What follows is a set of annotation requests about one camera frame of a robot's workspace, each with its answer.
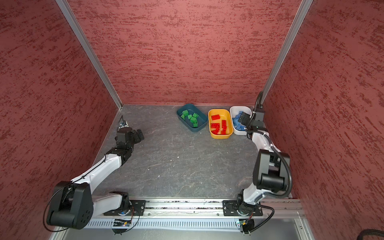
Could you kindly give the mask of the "blue long brick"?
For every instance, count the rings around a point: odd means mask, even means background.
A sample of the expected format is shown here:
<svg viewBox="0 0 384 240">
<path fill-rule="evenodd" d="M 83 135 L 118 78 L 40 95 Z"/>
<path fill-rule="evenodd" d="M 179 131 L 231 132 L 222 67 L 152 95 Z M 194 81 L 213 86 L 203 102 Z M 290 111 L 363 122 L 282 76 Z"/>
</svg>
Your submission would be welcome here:
<svg viewBox="0 0 384 240">
<path fill-rule="evenodd" d="M 234 128 L 237 131 L 245 131 L 246 126 L 239 122 L 239 119 L 233 119 Z"/>
<path fill-rule="evenodd" d="M 235 116 L 235 119 L 239 119 L 242 115 L 243 111 L 239 111 L 239 113 Z"/>
</svg>

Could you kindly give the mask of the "red long brick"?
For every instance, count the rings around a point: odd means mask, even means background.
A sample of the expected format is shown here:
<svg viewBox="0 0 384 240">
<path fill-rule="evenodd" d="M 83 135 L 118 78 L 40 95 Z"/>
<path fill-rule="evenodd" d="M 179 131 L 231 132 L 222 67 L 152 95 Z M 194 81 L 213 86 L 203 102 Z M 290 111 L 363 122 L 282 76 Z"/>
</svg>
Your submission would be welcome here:
<svg viewBox="0 0 384 240">
<path fill-rule="evenodd" d="M 221 135 L 226 135 L 227 134 L 227 121 L 226 120 L 222 120 L 222 124 L 221 124 Z"/>
<path fill-rule="evenodd" d="M 212 121 L 219 120 L 220 118 L 221 118 L 220 115 L 212 115 L 212 116 L 211 116 L 211 120 L 212 120 Z"/>
</svg>

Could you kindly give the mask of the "red long brick bottom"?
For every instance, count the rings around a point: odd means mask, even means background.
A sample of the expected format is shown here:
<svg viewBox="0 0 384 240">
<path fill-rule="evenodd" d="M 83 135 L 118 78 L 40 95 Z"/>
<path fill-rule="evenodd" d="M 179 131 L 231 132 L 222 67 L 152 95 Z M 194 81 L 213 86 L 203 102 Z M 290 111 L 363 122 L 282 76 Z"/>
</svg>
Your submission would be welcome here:
<svg viewBox="0 0 384 240">
<path fill-rule="evenodd" d="M 219 120 L 220 118 L 221 118 L 220 115 L 212 115 L 212 116 L 211 116 L 211 120 L 212 120 L 212 121 Z"/>
</svg>

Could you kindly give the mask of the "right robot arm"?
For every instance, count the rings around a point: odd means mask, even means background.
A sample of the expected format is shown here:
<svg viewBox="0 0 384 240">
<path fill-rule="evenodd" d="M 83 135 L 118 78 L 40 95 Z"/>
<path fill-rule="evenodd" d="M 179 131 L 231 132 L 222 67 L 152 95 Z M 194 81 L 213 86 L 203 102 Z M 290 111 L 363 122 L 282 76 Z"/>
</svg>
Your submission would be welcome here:
<svg viewBox="0 0 384 240">
<path fill-rule="evenodd" d="M 278 150 L 271 140 L 264 127 L 264 114 L 264 110 L 256 107 L 252 114 L 242 113 L 240 116 L 247 137 L 258 150 L 253 182 L 237 198 L 238 212 L 243 216 L 253 212 L 263 198 L 287 198 L 293 188 L 290 156 Z"/>
</svg>

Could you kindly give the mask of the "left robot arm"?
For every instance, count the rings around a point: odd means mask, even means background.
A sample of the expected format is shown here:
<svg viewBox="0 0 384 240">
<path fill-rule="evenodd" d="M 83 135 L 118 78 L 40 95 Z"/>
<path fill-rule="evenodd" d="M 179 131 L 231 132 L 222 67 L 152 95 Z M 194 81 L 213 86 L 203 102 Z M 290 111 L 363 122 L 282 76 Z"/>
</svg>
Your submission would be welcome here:
<svg viewBox="0 0 384 240">
<path fill-rule="evenodd" d="M 116 147 L 83 174 L 54 187 L 43 214 L 45 229 L 50 226 L 83 229 L 94 216 L 113 211 L 119 216 L 134 215 L 128 193 L 114 191 L 104 197 L 93 196 L 94 190 L 111 173 L 123 166 L 132 156 L 134 146 L 145 139 L 142 130 L 121 127 L 117 130 Z"/>
</svg>

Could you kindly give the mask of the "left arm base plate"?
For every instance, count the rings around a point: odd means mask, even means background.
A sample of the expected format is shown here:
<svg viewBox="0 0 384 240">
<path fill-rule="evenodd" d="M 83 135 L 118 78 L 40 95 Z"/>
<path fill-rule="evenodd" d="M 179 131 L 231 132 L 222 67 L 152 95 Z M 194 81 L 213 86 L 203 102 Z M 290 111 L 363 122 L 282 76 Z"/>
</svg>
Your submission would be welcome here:
<svg viewBox="0 0 384 240">
<path fill-rule="evenodd" d="M 143 216 L 146 208 L 146 200 L 130 200 L 127 207 L 111 210 L 104 213 L 104 216 L 112 217 L 131 217 L 131 216 Z"/>
</svg>

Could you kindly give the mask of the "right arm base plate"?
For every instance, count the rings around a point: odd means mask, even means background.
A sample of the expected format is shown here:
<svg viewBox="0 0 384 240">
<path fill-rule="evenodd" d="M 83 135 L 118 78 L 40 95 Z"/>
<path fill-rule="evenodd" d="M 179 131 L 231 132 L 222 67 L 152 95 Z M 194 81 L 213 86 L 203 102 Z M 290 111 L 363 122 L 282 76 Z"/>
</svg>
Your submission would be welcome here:
<svg viewBox="0 0 384 240">
<path fill-rule="evenodd" d="M 263 215 L 260 207 L 246 203 L 238 203 L 235 200 L 224 200 L 222 201 L 222 205 L 223 213 L 226 217 L 250 217 L 251 215 L 261 217 Z"/>
</svg>

